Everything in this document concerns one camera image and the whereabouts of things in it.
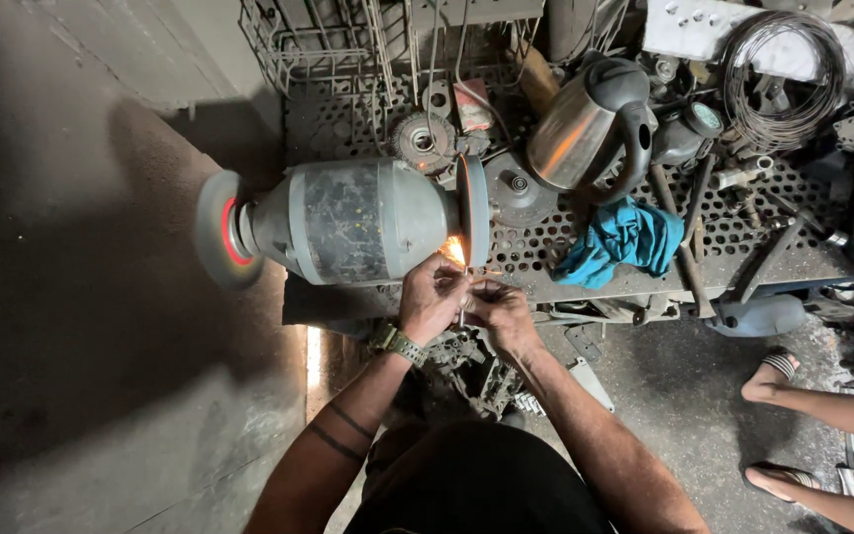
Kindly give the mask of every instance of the flip-flop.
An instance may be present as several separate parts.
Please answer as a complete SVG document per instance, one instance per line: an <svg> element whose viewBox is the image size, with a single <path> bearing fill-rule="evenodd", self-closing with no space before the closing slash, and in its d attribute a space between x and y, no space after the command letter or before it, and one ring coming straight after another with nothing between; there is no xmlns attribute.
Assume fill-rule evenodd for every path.
<svg viewBox="0 0 854 534"><path fill-rule="evenodd" d="M772 355L768 355L762 360L760 363L769 364L774 369L782 372L788 381L792 381L792 375L796 373L796 368L793 367L792 362L789 361L789 352L777 352Z"/></svg>
<svg viewBox="0 0 854 534"><path fill-rule="evenodd" d="M750 468L750 467L756 467L758 469L764 469L767 471L773 470L773 471L783 471L783 472L789 473L789 474L794 475L796 477L794 480L795 482L809 488L810 490L812 490L812 489L815 490L816 489L815 485L818 485L819 488L821 488L823 486L823 483L819 480L818 477L816 477L816 475L814 475L808 471L803 471L802 469L797 469L796 467L777 466L777 464L771 464L770 462L757 462L755 464L751 464L750 466L748 466L748 468ZM787 504L795 504L796 503L796 501L787 501L786 499L783 499L781 497L777 497L776 495L773 495L772 492L770 492L766 489L763 489L760 486L757 486L756 484L750 482L750 479L747 478L747 469L743 470L743 473L741 473L741 476L743 477L743 484L747 485L751 490L762 491L763 493L766 493L767 495L770 495L773 498L779 499L780 501L783 501L784 503L787 503Z"/></svg>

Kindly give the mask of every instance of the black kettle handle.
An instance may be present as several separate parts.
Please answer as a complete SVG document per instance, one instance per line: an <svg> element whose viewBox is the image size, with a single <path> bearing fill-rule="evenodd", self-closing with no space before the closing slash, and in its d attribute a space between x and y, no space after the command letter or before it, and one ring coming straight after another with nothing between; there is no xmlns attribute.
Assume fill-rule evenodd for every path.
<svg viewBox="0 0 854 534"><path fill-rule="evenodd" d="M588 199L593 204L610 204L622 200L648 174L651 163L651 125L648 108L635 100L619 110L619 124L624 130L624 168L608 189L590 186Z"/></svg>

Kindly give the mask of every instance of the man's left hand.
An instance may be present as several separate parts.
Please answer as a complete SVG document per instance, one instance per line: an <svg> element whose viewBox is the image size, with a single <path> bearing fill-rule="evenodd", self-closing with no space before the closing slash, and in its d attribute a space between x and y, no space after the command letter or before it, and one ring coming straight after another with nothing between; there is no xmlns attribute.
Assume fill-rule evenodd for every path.
<svg viewBox="0 0 854 534"><path fill-rule="evenodd" d="M470 287L463 268L434 253L407 276L400 294L399 329L424 347L457 320Z"/></svg>

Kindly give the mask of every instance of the black shirt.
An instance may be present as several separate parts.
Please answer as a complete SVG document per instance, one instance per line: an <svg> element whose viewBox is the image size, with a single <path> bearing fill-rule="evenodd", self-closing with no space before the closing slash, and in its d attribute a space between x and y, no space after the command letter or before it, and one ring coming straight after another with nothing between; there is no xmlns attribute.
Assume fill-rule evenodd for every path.
<svg viewBox="0 0 854 534"><path fill-rule="evenodd" d="M391 464L345 532L613 532L546 442L479 421L429 432Z"/></svg>

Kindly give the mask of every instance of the tattoo band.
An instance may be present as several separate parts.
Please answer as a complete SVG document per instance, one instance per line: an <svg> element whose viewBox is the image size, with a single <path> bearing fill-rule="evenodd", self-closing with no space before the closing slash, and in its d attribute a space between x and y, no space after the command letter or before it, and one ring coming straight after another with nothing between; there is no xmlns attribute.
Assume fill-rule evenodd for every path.
<svg viewBox="0 0 854 534"><path fill-rule="evenodd" d="M352 419L351 417L348 417L348 414L345 413L340 407L335 406L334 404L330 404L328 406L331 407L331 410L334 411L338 415L338 417L340 417L341 419L344 419L344 421L346 423L348 423L352 429L357 431L362 436L368 438L369 440L374 441L374 437L375 437L374 434L372 434L369 431L365 431L364 428L361 425L359 425L358 423L356 423L354 419Z"/></svg>
<svg viewBox="0 0 854 534"><path fill-rule="evenodd" d="M315 425L314 421L311 423L308 423L308 429L315 432L315 434L318 437L322 438L322 441L327 443L328 446L330 446L330 447L334 448L335 450L337 450L338 452L340 452L342 454L342 456L345 456L346 458L349 458L350 460L354 460L354 461L362 463L362 464L364 463L364 457L362 455L357 454L353 450L350 450L347 446L342 445L341 443L338 442L338 440L329 436L326 431L323 431L322 429L318 428L318 426Z"/></svg>

